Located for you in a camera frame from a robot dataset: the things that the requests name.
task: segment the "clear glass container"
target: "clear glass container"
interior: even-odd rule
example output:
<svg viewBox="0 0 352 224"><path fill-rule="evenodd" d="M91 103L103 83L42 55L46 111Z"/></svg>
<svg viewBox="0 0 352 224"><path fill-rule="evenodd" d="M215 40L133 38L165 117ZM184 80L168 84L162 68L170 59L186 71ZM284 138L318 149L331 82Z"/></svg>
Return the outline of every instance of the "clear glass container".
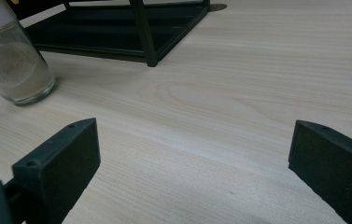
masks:
<svg viewBox="0 0 352 224"><path fill-rule="evenodd" d="M55 78L19 21L0 27L0 95L27 104L48 95Z"/></svg>

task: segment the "glass jar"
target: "glass jar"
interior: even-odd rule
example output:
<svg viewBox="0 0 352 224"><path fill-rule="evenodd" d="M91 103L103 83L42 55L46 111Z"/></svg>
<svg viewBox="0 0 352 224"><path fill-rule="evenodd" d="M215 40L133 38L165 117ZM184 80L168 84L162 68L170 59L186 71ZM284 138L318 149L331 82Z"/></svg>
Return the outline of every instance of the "glass jar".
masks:
<svg viewBox="0 0 352 224"><path fill-rule="evenodd" d="M14 104L27 104L48 95L55 78L19 21L11 19L0 26L0 95Z"/></svg>

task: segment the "light wood surface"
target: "light wood surface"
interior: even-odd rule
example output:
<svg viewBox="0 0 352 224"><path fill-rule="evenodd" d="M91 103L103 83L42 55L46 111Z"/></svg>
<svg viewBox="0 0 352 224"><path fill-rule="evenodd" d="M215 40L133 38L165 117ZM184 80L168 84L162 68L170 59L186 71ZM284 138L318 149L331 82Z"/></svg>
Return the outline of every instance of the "light wood surface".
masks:
<svg viewBox="0 0 352 224"><path fill-rule="evenodd" d="M54 92L0 97L0 179L97 118L102 164L64 223L344 223L288 155L296 119L352 137L352 0L212 3L155 68L42 52Z"/></svg>

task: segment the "wood grain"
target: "wood grain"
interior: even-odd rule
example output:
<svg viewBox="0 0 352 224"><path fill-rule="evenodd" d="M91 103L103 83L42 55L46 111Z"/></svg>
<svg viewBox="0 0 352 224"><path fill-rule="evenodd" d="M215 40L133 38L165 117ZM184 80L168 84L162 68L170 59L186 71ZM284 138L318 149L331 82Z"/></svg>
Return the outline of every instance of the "wood grain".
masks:
<svg viewBox="0 0 352 224"><path fill-rule="evenodd" d="M344 223L287 167L296 119L352 137L352 1L212 2L155 68L42 52L54 92L0 97L0 179L95 117L102 164L64 223Z"/></svg>

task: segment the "wooden table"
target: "wooden table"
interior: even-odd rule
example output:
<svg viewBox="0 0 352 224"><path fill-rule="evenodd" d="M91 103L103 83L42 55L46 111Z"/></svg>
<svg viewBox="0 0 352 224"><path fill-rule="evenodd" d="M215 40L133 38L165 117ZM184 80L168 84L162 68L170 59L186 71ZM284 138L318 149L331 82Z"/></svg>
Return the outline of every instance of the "wooden table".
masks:
<svg viewBox="0 0 352 224"><path fill-rule="evenodd" d="M343 223L288 155L296 119L352 137L352 1L212 3L155 68L43 52L53 93L0 97L0 179L95 117L102 164L64 223Z"/></svg>

